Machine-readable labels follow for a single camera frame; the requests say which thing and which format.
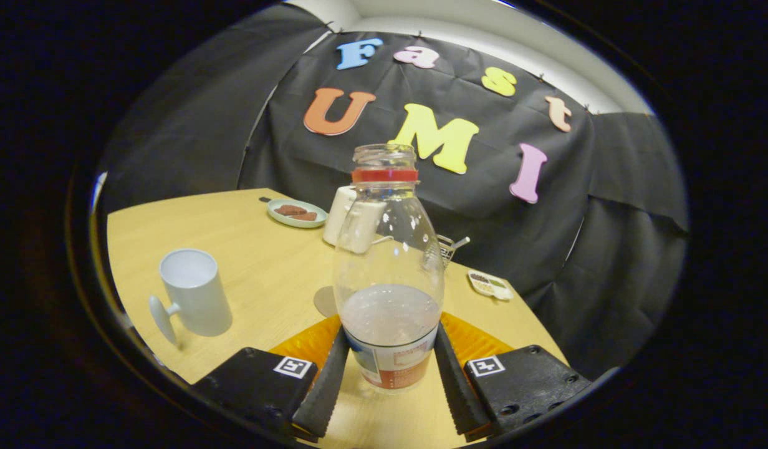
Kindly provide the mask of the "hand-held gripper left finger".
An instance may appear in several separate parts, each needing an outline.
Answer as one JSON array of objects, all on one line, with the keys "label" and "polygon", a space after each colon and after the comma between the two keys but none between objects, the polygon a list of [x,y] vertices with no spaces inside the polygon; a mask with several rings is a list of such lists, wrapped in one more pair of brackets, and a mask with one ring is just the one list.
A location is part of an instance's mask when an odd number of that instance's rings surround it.
[{"label": "hand-held gripper left finger", "polygon": [[242,420],[316,443],[327,434],[349,350],[333,315],[271,350],[244,347],[191,389]]}]

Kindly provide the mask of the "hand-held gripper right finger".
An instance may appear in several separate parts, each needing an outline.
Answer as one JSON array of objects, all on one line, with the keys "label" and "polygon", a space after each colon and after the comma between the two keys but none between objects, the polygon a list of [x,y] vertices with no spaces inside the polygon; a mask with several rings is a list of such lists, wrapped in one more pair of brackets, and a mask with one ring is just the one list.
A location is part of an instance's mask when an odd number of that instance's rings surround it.
[{"label": "hand-held gripper right finger", "polygon": [[467,442],[520,435],[592,386],[542,346],[513,349],[449,313],[433,352],[456,432]]}]

